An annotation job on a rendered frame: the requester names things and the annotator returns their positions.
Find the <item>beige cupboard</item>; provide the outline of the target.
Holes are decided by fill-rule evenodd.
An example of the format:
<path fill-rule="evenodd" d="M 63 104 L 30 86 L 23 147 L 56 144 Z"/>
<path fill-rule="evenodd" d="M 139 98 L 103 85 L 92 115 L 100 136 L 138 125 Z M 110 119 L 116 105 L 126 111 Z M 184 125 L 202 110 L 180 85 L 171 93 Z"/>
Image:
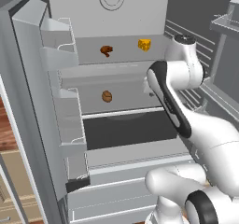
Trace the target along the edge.
<path fill-rule="evenodd" d="M 18 150 L 10 150 L 2 152 L 1 155 L 29 223 L 43 224 L 43 219 L 20 152 Z M 7 191 L 7 187 L 0 176 L 0 219 L 6 219 L 8 217 L 9 221 L 6 221 L 6 224 L 22 224 L 14 203 Z"/>

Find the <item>grey fridge bottom drawer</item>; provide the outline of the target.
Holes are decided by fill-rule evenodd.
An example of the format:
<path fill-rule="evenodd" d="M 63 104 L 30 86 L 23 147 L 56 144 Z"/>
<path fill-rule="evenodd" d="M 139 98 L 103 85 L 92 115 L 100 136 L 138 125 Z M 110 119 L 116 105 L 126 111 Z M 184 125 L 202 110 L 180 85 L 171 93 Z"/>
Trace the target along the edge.
<path fill-rule="evenodd" d="M 189 156 L 91 169 L 91 184 L 68 195 L 70 224 L 134 224 L 144 221 L 157 197 L 145 186 L 148 171 L 192 163 Z"/>

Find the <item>yellow cheese wedge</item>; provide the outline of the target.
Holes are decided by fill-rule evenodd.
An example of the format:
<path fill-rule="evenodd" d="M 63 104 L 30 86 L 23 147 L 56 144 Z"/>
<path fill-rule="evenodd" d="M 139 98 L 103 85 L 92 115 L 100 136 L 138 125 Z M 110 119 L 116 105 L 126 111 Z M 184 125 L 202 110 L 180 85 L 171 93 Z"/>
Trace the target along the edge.
<path fill-rule="evenodd" d="M 151 40 L 150 39 L 139 39 L 138 47 L 143 51 L 148 51 L 151 47 Z"/>

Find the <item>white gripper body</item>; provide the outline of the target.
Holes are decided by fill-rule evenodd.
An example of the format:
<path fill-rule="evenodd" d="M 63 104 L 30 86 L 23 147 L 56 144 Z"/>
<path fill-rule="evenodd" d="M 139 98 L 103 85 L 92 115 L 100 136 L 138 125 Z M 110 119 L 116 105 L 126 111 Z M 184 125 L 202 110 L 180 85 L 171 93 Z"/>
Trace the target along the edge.
<path fill-rule="evenodd" d="M 146 77 L 144 78 L 143 88 L 144 93 L 148 94 L 150 97 L 154 96 L 154 91 L 150 88 L 148 84 L 148 79 Z"/>

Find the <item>grey fridge door with shelves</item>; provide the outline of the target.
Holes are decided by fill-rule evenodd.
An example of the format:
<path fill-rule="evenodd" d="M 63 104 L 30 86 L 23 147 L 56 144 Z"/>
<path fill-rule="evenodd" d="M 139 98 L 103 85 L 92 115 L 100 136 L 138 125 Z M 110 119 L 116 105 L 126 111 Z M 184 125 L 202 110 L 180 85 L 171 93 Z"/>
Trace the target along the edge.
<path fill-rule="evenodd" d="M 0 90 L 45 224 L 82 224 L 75 194 L 90 183 L 77 88 L 63 74 L 78 66 L 67 18 L 45 0 L 0 8 Z"/>

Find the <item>brown chicken drumstick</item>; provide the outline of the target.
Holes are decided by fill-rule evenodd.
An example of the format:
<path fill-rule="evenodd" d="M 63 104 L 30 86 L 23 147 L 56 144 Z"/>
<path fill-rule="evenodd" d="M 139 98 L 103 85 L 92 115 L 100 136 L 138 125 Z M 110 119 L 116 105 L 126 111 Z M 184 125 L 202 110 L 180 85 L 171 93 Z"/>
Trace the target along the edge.
<path fill-rule="evenodd" d="M 109 57 L 109 53 L 113 51 L 113 48 L 111 46 L 102 46 L 100 48 L 100 51 L 106 56 Z"/>

